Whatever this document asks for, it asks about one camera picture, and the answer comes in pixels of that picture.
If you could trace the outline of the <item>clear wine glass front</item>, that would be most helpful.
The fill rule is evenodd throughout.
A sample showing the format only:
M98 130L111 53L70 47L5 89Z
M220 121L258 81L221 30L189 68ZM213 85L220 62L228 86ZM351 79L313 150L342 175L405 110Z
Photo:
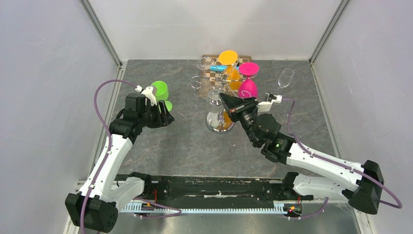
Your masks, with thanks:
M206 122L212 129L218 129L218 126L220 125L218 116L222 113L224 107L222 105L222 100L220 99L219 94L223 92L223 89L219 86L211 87L208 90L206 98L206 108L208 111Z

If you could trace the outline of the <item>chrome wine glass rack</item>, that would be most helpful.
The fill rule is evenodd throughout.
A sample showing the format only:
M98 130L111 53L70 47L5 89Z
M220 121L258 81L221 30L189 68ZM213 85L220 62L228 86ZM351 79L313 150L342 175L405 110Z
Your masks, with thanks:
M199 76L199 75L193 76L193 77L190 79L190 86L191 86L192 80L193 80L195 77L198 77L198 76ZM231 129L233 128L234 122L231 121L231 119L229 118L228 114L225 112L225 109L223 109L222 113L219 114L218 118L219 118L219 120L220 120L220 125L218 126L218 129L212 129L212 128L210 128L209 125L208 125L208 123L206 122L207 128L210 129L212 132L214 132L214 133L225 133L225 132L228 132L229 130L231 130Z

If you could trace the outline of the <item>green plastic wine glass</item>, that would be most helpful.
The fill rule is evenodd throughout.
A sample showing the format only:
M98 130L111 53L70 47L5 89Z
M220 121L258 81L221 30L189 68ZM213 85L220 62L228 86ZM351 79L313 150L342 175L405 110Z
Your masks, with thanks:
M172 103L168 100L169 98L169 90L168 85L161 80L155 81L151 84L156 88L155 98L157 101L163 100L165 102L166 108L168 111L172 110Z

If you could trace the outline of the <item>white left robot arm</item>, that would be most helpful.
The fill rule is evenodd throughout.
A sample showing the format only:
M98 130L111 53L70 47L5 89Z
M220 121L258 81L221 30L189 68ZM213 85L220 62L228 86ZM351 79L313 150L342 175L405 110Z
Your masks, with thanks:
M143 128L166 127L174 121L164 100L153 104L144 94L131 93L125 107L109 125L109 136L87 181L76 193L69 193L65 206L74 225L109 233L120 211L135 197L147 199L152 195L151 177L131 173L126 181L113 189L116 175L126 154Z

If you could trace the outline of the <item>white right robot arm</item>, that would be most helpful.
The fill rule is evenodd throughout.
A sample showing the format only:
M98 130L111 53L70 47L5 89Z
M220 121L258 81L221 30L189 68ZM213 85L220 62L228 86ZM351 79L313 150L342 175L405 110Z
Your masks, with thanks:
M284 101L281 95L267 93L262 102L255 97L239 98L224 93L220 93L219 98L231 121L241 124L252 146L259 148L266 159L317 174L310 178L288 173L281 186L284 197L343 199L358 211L378 213L384 179L376 162L357 163L336 158L306 146L292 133L281 133L281 124L269 113L273 104Z

